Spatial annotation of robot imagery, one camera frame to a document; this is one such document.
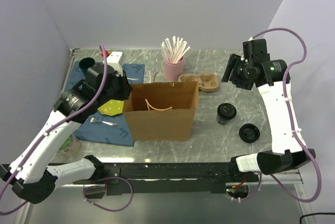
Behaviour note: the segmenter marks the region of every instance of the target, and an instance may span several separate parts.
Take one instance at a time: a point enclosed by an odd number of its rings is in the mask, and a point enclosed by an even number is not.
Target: cardboard cup holder
[[[205,73],[200,76],[194,74],[182,74],[178,82],[198,82],[198,88],[204,92],[213,92],[219,87],[219,79],[214,73]]]

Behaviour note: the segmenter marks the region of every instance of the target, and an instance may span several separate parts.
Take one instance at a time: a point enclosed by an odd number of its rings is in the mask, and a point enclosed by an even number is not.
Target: red bottle cap
[[[108,57],[109,56],[108,50],[105,50],[105,53],[106,53],[106,56]]]

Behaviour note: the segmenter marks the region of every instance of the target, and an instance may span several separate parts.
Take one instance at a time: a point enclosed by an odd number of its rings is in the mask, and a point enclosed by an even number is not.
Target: black lid
[[[95,60],[93,58],[84,58],[79,62],[80,69],[88,69],[95,64]]]
[[[253,124],[245,124],[239,130],[240,138],[246,143],[253,143],[260,137],[259,129]]]
[[[218,115],[224,119],[232,119],[236,116],[236,108],[229,103],[223,103],[218,107]]]

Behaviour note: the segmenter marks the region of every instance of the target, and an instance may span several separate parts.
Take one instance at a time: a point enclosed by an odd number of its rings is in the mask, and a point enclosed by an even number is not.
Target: silver fork
[[[88,117],[88,120],[89,120],[90,123],[101,122],[101,123],[104,123],[104,124],[107,124],[107,125],[110,125],[110,126],[117,126],[117,124],[115,124],[115,123],[107,122],[107,121],[100,121],[100,120],[97,120],[97,119],[94,118],[94,117]]]

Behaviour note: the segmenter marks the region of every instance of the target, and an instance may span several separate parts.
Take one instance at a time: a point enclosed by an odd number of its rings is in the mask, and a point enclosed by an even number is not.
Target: white wall
[[[0,0],[0,5],[0,164],[7,164],[46,121],[70,53],[41,0]],[[0,209],[19,203],[8,190]],[[12,223],[14,217],[0,216],[0,223]]]
[[[313,211],[335,211],[335,3],[334,0],[283,0],[271,22],[272,27],[287,27],[302,36],[307,45],[307,60],[293,68],[292,95],[299,126],[310,148],[316,150],[322,172],[322,192],[311,204]],[[265,37],[272,59],[287,62],[302,57],[299,41],[285,32]],[[316,189],[312,164],[301,170],[311,197]],[[335,216],[316,217],[317,223],[335,223]]]
[[[182,36],[194,49],[240,49],[282,0],[43,0],[70,48],[159,48]]]

